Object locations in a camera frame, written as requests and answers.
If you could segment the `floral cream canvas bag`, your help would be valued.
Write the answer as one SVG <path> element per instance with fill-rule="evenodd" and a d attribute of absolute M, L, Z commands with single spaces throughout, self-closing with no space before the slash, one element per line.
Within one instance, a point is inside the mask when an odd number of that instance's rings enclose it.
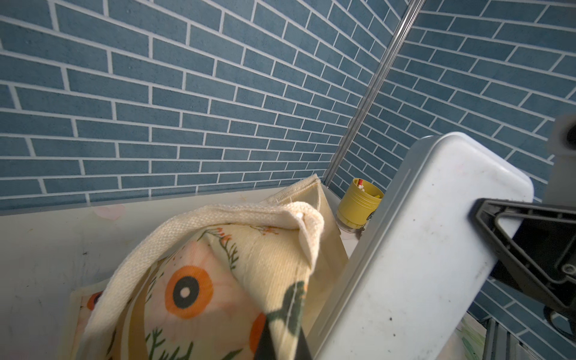
<path fill-rule="evenodd" d="M 60 359 L 255 359 L 266 317 L 308 334 L 348 256 L 320 179 L 162 223 L 72 292 Z"/>

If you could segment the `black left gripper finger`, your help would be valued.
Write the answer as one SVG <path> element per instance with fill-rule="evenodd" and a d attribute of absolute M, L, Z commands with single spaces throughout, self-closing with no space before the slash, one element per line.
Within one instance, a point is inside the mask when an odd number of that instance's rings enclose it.
<path fill-rule="evenodd" d="M 284 340 L 283 346 L 277 347 L 273 337 L 272 327 L 282 325 L 283 328 L 275 330 L 284 330 L 279 333 L 280 340 Z M 286 320 L 271 314 L 265 318 L 262 334 L 256 345 L 255 359 L 310 359 L 311 351 L 305 339 L 301 327 L 301 318 L 289 316 Z"/>

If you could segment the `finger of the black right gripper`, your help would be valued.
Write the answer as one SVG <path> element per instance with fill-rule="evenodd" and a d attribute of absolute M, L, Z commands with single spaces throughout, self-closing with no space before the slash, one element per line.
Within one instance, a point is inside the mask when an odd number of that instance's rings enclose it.
<path fill-rule="evenodd" d="M 575 208 L 477 199 L 469 218 L 527 296 L 575 314 Z"/>

